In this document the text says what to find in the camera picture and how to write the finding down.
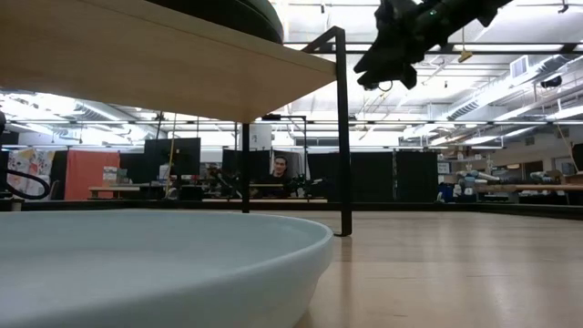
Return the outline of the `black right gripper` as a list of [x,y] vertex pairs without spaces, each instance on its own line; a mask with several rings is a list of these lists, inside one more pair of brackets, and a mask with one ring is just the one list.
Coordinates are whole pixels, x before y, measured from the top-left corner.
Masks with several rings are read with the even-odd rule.
[[382,82],[400,81],[408,90],[417,84],[417,71],[405,57],[402,46],[413,45],[414,57],[418,52],[440,44],[438,29],[420,31],[416,20],[428,14],[438,4],[437,0],[416,4],[411,0],[381,0],[374,12],[377,37],[354,67],[362,73],[357,79],[365,89],[374,89]]

